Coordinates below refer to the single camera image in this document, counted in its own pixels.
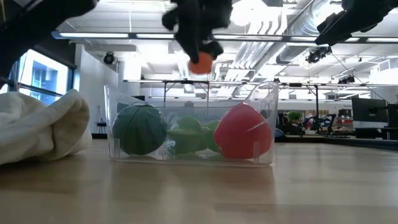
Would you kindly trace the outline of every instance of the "wooden table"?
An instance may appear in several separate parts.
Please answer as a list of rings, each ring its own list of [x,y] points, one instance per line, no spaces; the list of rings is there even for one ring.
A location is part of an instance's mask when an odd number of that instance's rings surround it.
[[[398,223],[398,154],[278,144],[265,169],[110,162],[105,141],[0,167],[0,223]]]

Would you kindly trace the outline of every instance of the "white towel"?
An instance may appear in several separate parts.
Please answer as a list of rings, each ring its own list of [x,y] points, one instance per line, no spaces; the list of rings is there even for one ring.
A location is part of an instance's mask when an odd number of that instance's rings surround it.
[[[51,161],[88,148],[90,113],[79,92],[55,103],[18,92],[0,94],[0,165],[32,158]]]

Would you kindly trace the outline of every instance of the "green plant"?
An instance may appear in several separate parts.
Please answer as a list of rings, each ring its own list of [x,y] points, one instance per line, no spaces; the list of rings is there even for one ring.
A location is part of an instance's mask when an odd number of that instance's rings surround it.
[[[299,121],[302,116],[303,114],[298,111],[292,111],[288,115],[290,122]]]

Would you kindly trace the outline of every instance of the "plastic container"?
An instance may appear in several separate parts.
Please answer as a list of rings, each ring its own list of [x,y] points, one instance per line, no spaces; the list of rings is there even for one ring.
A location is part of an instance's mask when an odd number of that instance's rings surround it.
[[[262,153],[260,149],[260,143],[254,142],[251,146],[245,147],[246,152],[252,152],[252,158],[225,158],[220,152],[212,151],[208,148],[209,144],[205,144],[205,147],[201,147],[200,150],[192,151],[186,153],[176,153],[172,149],[173,146],[179,144],[176,142],[175,138],[171,138],[171,133],[175,132],[175,127],[180,128],[181,118],[184,116],[189,116],[190,119],[195,119],[200,122],[202,127],[206,126],[210,121],[220,120],[227,111],[234,106],[242,103],[242,101],[234,100],[218,100],[216,102],[159,102],[159,101],[149,101],[143,102],[130,96],[123,95],[117,89],[105,86],[105,105],[106,105],[106,123],[107,123],[107,133],[108,133],[108,146],[109,146],[109,156],[114,161],[123,162],[146,162],[146,163],[161,163],[161,164],[198,164],[198,165],[209,165],[209,166],[240,166],[240,167],[264,167],[272,163],[274,155],[274,136],[275,136],[275,126],[277,119],[277,103],[278,103],[278,92],[279,85],[274,82],[264,82],[257,85],[248,97],[243,100],[244,103],[251,105],[257,112],[260,112],[264,118],[262,122],[267,122],[271,129],[271,136],[269,136],[271,146],[269,150]],[[133,106],[137,104],[150,104],[159,110],[165,118],[167,123],[167,137],[163,144],[159,146],[155,151],[148,153],[146,155],[134,155],[131,154],[131,150],[139,149],[127,149],[129,154],[126,154],[127,146],[124,142],[131,141],[134,136],[129,137],[129,134],[147,134],[145,131],[140,129],[134,129],[133,133],[127,133],[124,136],[124,140],[121,138],[114,137],[119,131],[114,127],[115,120],[118,117],[118,113],[123,110],[123,108],[128,106]],[[189,134],[191,129],[188,131],[182,131],[182,134]]]

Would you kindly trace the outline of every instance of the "clear plastic bin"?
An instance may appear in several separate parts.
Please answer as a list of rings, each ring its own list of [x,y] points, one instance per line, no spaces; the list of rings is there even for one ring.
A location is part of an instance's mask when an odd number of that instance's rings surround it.
[[[105,86],[105,105],[106,105],[106,123],[107,123],[107,133],[108,133],[108,146],[109,146],[109,155],[110,158],[114,161],[123,161],[123,162],[146,162],[146,163],[162,163],[162,164],[198,164],[198,165],[210,165],[210,166],[244,166],[244,167],[264,167],[268,166],[272,163],[273,155],[274,155],[274,136],[275,136],[275,126],[277,119],[277,103],[278,103],[278,93],[279,93],[279,85],[274,82],[264,82],[257,85],[249,96],[243,100],[248,105],[251,105],[256,111],[262,114],[262,123],[259,123],[257,126],[263,125],[265,122],[269,124],[269,129],[271,129],[271,146],[268,151],[262,153],[263,150],[260,148],[262,144],[259,142],[253,142],[252,144],[248,144],[247,148],[242,149],[245,150],[246,153],[252,155],[250,158],[230,158],[229,156],[225,156],[225,149],[218,148],[214,150],[210,150],[208,145],[211,137],[207,138],[205,144],[201,144],[202,146],[198,150],[192,150],[193,145],[196,144],[197,138],[201,138],[201,135],[192,131],[193,128],[190,129],[178,129],[175,130],[175,127],[183,126],[181,123],[182,117],[189,116],[190,120],[199,121],[200,125],[204,128],[202,133],[207,133],[206,136],[209,136],[208,132],[210,128],[206,128],[206,125],[210,125],[212,121],[219,121],[227,111],[229,111],[234,106],[241,103],[241,101],[233,101],[233,100],[218,100],[214,102],[143,102],[136,98],[123,95],[116,88],[111,86]],[[163,143],[157,147],[156,150],[148,153],[142,154],[142,150],[140,149],[129,149],[128,147],[141,145],[146,148],[149,145],[153,145],[153,142],[147,142],[150,138],[149,136],[162,136],[163,133],[146,133],[148,130],[159,130],[159,123],[154,122],[154,128],[130,128],[125,134],[120,134],[120,128],[115,128],[115,120],[120,115],[119,113],[122,110],[129,110],[136,107],[137,104],[141,106],[144,104],[150,104],[155,109],[159,110],[166,122],[166,132],[167,136],[164,139]],[[124,124],[130,122],[121,120],[117,121],[117,125],[124,126]],[[148,118],[148,122],[146,124],[143,123],[144,119],[137,120],[136,124],[130,124],[131,126],[140,126],[140,127],[148,127],[152,124],[153,119]],[[257,126],[253,126],[250,130],[256,129]],[[172,138],[173,134],[181,133],[187,134],[186,138]],[[193,136],[189,135],[190,133],[196,133],[197,138],[192,138]],[[183,139],[185,142],[189,142],[189,144],[182,144],[180,139]],[[153,141],[161,141],[162,138],[154,137]],[[137,144],[135,141],[143,141],[140,144]],[[174,147],[179,144],[179,151],[175,150]]]

